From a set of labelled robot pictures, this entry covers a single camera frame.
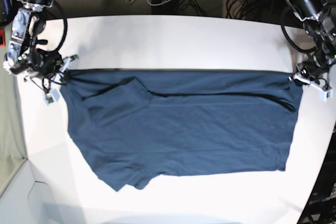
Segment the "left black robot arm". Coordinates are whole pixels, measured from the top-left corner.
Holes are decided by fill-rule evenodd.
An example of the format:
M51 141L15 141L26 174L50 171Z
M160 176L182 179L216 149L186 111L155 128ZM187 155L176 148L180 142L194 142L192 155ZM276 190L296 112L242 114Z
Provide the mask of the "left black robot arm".
M291 81L312 86L329 97L332 91L329 72L335 66L335 22L330 9L335 3L328 0L284 0L286 8L281 12L280 27L286 41L307 58L296 66ZM285 29L286 15L292 12L303 24L303 29L314 41L314 47L302 49L289 37Z

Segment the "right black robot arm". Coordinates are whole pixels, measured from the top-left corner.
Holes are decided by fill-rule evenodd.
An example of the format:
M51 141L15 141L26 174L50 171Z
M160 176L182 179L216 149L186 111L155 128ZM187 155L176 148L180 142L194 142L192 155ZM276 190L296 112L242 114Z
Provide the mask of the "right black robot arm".
M62 57L59 53L63 46L68 22L65 13L56 0L17 0L22 3L12 22L12 34L8 45L8 51L4 56L3 68L8 73L18 76L24 75L24 81L35 83L41 81L38 86L48 103L58 98L57 86L67 83L66 71L69 64L78 58L77 55ZM63 34L58 46L54 50L39 49L39 45L48 43L45 39L38 39L46 26L47 9L56 7L63 20Z

